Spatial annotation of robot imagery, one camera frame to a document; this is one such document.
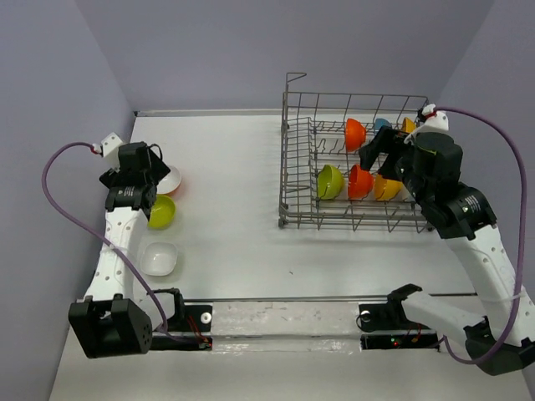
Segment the blue bowl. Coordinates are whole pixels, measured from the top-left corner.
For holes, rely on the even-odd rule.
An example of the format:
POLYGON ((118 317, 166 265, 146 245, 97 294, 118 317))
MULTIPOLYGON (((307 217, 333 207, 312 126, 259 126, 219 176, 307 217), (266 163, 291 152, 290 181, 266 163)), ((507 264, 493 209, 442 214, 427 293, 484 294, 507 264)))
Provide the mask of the blue bowl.
POLYGON ((384 118, 377 118, 374 120, 374 131, 379 132, 381 128, 387 127, 391 128, 392 124, 387 119, 384 118))

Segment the orange bowl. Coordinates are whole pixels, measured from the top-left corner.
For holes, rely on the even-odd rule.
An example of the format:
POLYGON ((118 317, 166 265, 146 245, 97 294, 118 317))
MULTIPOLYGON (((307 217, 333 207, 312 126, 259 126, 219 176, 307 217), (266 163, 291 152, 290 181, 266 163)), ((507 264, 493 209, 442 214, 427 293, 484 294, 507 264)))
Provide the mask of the orange bowl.
POLYGON ((349 118, 345 122, 344 138, 346 151, 354 152, 366 141, 366 128, 357 119, 349 118))
POLYGON ((365 198, 373 189, 375 179, 359 165, 354 165, 349 172, 348 198, 358 200, 365 198))

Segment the white orange-bottom bowl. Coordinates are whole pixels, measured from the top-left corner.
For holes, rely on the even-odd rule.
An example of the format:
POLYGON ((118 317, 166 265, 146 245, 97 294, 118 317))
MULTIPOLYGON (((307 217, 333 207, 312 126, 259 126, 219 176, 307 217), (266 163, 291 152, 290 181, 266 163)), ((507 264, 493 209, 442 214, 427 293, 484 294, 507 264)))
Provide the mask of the white orange-bottom bowl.
POLYGON ((160 181, 157 186, 158 195, 173 196, 180 188, 182 175, 173 165, 169 167, 170 172, 160 181))

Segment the large yellow bowl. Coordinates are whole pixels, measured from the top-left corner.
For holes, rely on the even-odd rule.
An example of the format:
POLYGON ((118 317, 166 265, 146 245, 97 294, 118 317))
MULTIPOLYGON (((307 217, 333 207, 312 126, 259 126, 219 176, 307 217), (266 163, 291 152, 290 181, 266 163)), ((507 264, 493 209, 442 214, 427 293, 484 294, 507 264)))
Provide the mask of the large yellow bowl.
POLYGON ((401 125, 401 131, 407 134, 412 133, 417 128, 417 125, 413 119, 405 117, 401 125))

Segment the small yellow bowl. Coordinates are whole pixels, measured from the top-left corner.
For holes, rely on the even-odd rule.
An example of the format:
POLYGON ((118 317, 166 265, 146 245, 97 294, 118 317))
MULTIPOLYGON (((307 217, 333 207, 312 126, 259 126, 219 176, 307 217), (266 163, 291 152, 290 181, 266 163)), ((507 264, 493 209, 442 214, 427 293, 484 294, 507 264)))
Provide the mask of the small yellow bowl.
POLYGON ((386 179, 381 174, 374 178, 374 199, 392 201, 401 191, 403 184, 398 180, 386 179))

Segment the green bowl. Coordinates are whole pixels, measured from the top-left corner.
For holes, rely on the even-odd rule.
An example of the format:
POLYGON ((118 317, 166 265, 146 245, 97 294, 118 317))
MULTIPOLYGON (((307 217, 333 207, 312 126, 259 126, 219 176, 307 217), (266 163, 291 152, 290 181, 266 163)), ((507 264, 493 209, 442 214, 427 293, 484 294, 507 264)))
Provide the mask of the green bowl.
POLYGON ((176 203, 167 195, 157 195, 155 204, 150 210, 148 227, 160 230, 167 228, 174 220, 176 214, 176 203))
POLYGON ((333 165, 325 165, 317 177, 317 197, 320 200, 335 199, 344 188, 344 176, 333 165))

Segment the white square bowl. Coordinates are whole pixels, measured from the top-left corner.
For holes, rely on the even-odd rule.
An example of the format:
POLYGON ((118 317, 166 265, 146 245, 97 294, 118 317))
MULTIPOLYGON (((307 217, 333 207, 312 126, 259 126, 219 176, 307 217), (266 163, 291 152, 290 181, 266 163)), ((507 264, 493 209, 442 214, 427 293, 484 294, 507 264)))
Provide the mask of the white square bowl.
POLYGON ((140 269, 151 277, 169 276, 178 261, 179 249, 169 242, 152 242, 141 253, 140 269))

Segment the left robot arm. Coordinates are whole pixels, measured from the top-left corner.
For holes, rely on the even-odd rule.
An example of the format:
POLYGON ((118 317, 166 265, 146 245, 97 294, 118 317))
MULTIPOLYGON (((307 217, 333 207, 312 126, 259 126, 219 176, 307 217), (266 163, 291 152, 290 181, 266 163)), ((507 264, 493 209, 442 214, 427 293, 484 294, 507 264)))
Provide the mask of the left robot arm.
POLYGON ((145 142, 120 145, 118 164, 99 178, 109 193, 94 278, 83 301, 69 307, 69 323, 87 358, 148 353, 155 330, 175 330, 185 320, 185 309, 161 303, 132 261, 156 187, 170 169, 145 142))

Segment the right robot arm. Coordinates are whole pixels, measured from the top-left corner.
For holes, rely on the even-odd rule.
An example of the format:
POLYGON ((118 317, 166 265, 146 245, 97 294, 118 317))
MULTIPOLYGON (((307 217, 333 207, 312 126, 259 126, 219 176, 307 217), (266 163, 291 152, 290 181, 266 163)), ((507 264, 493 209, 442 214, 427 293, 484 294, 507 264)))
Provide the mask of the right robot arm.
POLYGON ((359 150, 369 170, 380 154, 382 177, 402 183, 421 213, 454 252, 485 310, 478 316, 423 292, 415 284, 392 291, 370 314, 393 327, 419 323, 462 343, 475 364, 491 376, 526 368, 534 362, 534 304, 516 287, 518 266, 502 247, 497 218, 487 198, 461 183, 463 152, 447 134, 407 134, 387 126, 359 150))

